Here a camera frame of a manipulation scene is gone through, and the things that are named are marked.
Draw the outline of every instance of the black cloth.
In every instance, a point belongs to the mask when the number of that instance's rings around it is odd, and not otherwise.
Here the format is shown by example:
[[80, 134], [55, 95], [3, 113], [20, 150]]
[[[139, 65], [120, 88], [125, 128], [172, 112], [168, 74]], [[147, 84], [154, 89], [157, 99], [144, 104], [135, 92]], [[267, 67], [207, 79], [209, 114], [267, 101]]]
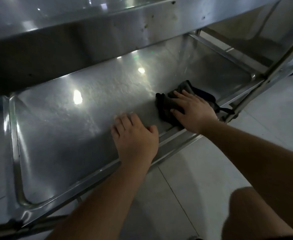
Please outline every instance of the black cloth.
[[[230, 115], [234, 114], [234, 111], [232, 109], [221, 108], [219, 105], [217, 105], [216, 99], [212, 94], [209, 94], [208, 92], [193, 87], [189, 80], [182, 82], [177, 87], [177, 89], [175, 89], [175, 91], [179, 93], [182, 93], [182, 90], [185, 90], [192, 95], [197, 95], [203, 98], [213, 108], [215, 113], [224, 111]], [[173, 91], [169, 92], [168, 95], [165, 95], [164, 93], [157, 93], [155, 95], [155, 105], [159, 111], [159, 115], [162, 120], [169, 122], [171, 125], [183, 127], [180, 124], [180, 122], [174, 117], [174, 115], [170, 112], [170, 109], [176, 109], [184, 114], [184, 109], [172, 100], [174, 98], [177, 98], [174, 95]]]

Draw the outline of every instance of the tile floor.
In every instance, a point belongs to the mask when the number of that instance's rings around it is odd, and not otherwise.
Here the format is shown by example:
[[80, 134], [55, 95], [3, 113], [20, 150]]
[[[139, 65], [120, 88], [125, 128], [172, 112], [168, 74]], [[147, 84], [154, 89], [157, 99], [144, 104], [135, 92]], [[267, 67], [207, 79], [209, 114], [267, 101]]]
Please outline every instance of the tile floor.
[[[254, 99], [230, 125], [293, 150], [293, 76]], [[0, 223], [8, 220], [3, 157], [0, 153]], [[247, 185], [233, 164], [201, 138], [148, 173], [120, 239], [181, 240], [198, 234], [218, 240], [230, 194]], [[56, 214], [69, 213], [75, 206], [72, 202]], [[40, 240], [47, 234], [26, 239]]]

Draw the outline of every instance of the metal tray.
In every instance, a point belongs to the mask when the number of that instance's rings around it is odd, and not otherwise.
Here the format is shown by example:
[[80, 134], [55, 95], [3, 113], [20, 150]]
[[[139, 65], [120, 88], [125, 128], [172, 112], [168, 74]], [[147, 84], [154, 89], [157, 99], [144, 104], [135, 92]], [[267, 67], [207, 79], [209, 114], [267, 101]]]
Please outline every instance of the metal tray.
[[154, 105], [157, 92], [186, 79], [220, 105], [261, 82], [207, 40], [183, 35], [5, 97], [9, 215], [27, 225], [112, 173], [114, 115], [134, 111], [144, 125], [157, 125], [154, 163], [196, 141], [200, 135], [161, 121]]

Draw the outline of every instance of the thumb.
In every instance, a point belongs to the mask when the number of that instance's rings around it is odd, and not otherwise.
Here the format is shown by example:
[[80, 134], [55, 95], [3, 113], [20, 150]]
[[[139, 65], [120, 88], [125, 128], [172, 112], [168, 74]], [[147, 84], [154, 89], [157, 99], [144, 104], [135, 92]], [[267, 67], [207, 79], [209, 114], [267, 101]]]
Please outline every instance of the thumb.
[[159, 136], [158, 128], [156, 127], [156, 125], [151, 125], [148, 129], [152, 134]]
[[184, 114], [176, 109], [171, 109], [170, 111], [174, 115], [174, 117], [176, 117], [176, 119], [182, 124]]

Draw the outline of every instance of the finger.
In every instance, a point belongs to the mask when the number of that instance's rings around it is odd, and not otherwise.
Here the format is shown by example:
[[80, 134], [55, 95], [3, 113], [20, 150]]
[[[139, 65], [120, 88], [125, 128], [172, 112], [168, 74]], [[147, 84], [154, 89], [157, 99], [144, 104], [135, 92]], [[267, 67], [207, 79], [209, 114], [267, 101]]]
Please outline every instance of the finger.
[[177, 91], [174, 91], [173, 92], [175, 96], [177, 96], [178, 98], [182, 99], [182, 100], [190, 100], [188, 97], [184, 96], [183, 94], [177, 92]]
[[200, 100], [202, 103], [205, 103], [205, 104], [207, 104], [208, 102], [207, 101], [205, 101], [203, 98], [201, 98], [200, 96], [197, 96], [197, 95], [195, 95], [196, 96], [196, 98], [198, 99], [198, 100]]
[[176, 117], [176, 119], [182, 124], [184, 114], [176, 109], [171, 109], [170, 111], [174, 115], [174, 117]]
[[142, 127], [143, 126], [139, 116], [137, 116], [136, 113], [131, 113], [131, 121], [132, 121], [133, 126], [136, 126], [136, 127]]
[[188, 93], [186, 90], [182, 90], [182, 94], [192, 100], [196, 100], [195, 96], [193, 94]]
[[128, 116], [125, 113], [123, 113], [121, 115], [121, 121], [122, 121], [122, 125], [123, 125], [123, 127], [124, 127], [125, 130], [128, 130], [129, 128], [132, 127], [132, 123], [128, 119]]
[[172, 100], [173, 100], [174, 102], [176, 102], [177, 105], [179, 105], [179, 106], [182, 107], [182, 108], [185, 108], [185, 106], [187, 105], [187, 101], [182, 100], [182, 99], [180, 99], [180, 98], [177, 98], [177, 99], [173, 98]]
[[122, 121], [120, 117], [116, 116], [115, 118], [115, 127], [118, 130], [119, 135], [121, 135], [124, 132], [124, 127], [122, 125]]
[[111, 126], [111, 134], [114, 141], [120, 137], [114, 125]]
[[156, 125], [151, 125], [151, 126], [149, 127], [149, 131], [150, 131], [153, 135], [159, 136], [159, 131], [158, 131], [158, 128], [156, 127]]

